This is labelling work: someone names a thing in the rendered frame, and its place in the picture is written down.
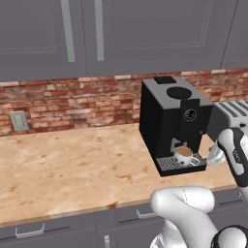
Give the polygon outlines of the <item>grey wall outlet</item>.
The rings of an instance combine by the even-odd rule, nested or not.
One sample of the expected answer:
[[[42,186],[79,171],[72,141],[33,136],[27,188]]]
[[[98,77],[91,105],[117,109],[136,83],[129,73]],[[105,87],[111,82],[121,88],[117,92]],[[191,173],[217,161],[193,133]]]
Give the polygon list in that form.
[[[11,111],[10,117],[16,131],[28,131],[29,127],[24,110]]]

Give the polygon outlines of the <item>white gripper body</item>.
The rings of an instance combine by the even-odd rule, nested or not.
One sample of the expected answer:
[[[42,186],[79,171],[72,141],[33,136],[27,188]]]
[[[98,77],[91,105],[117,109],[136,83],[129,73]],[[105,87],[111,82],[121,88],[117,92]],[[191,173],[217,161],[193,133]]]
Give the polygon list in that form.
[[[210,166],[217,166],[226,160],[225,153],[221,148],[218,147],[217,143],[214,143],[209,148],[209,154],[206,158],[206,162]]]

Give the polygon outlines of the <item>grey lower cupboard door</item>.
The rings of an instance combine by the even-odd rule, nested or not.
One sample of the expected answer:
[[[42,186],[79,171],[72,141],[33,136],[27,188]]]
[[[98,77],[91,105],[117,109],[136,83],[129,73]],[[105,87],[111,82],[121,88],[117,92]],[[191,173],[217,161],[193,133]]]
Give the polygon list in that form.
[[[150,248],[163,226],[163,221],[155,221],[98,232],[97,248],[105,248],[105,235],[109,235],[110,248]]]

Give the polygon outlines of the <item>grey drawer front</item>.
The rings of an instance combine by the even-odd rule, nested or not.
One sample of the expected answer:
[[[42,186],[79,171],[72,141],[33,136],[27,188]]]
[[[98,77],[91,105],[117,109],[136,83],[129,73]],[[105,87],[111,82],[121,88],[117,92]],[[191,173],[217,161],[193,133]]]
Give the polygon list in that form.
[[[17,240],[16,234],[36,232],[41,228],[45,228],[44,236],[54,233],[91,230],[95,228],[94,214],[85,213],[41,222],[0,228],[0,242]]]
[[[97,231],[104,232],[119,228],[121,226],[143,224],[152,221],[162,221],[161,217],[154,217],[150,219],[138,219],[137,209],[141,214],[152,213],[149,203],[95,212],[94,215]]]
[[[245,208],[246,203],[243,198],[238,197],[238,190],[236,188],[216,191],[213,193],[215,198],[214,211],[231,209],[231,208]]]

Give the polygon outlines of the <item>grey upper cupboard door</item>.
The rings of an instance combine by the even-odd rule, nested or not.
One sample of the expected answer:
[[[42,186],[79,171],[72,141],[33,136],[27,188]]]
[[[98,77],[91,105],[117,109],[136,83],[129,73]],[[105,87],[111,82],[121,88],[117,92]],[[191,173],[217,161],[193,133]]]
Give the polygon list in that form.
[[[103,0],[104,61],[97,59],[95,2],[82,0],[92,77],[221,67],[237,0]]]
[[[222,68],[248,68],[248,0],[237,2]]]
[[[86,75],[80,0],[69,4],[75,63],[68,62],[61,0],[0,0],[0,81]]]

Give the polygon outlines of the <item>white cup of coffee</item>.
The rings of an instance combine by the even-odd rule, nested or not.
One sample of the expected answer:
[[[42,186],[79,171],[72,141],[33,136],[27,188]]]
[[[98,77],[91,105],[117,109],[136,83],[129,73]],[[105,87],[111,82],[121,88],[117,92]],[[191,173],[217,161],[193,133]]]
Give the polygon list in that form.
[[[173,160],[183,167],[198,166],[200,164],[200,160],[194,157],[193,151],[186,146],[180,146],[175,150]]]

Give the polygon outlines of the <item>grey cupboard door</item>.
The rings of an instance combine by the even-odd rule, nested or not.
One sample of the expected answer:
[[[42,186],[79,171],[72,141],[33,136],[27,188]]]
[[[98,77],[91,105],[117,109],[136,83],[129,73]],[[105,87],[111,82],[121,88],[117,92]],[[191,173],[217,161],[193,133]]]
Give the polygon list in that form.
[[[82,0],[92,77],[221,67],[237,0],[103,0],[104,61],[97,59],[95,2]]]
[[[80,0],[69,4],[75,63],[68,62],[61,0],[0,0],[0,81],[86,75]]]
[[[248,68],[248,0],[237,2],[222,68]]]
[[[97,248],[105,248],[105,235],[109,235],[110,248],[150,248],[163,226],[163,221],[155,221],[98,232]]]

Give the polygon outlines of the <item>black coffee machine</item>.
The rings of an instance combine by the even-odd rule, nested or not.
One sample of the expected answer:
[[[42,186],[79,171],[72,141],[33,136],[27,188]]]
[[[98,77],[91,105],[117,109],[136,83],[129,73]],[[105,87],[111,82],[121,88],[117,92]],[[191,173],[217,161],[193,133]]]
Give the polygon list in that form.
[[[139,132],[162,176],[206,169],[199,154],[213,103],[182,77],[154,77],[141,82]],[[180,146],[191,148],[197,165],[182,166],[173,160]]]

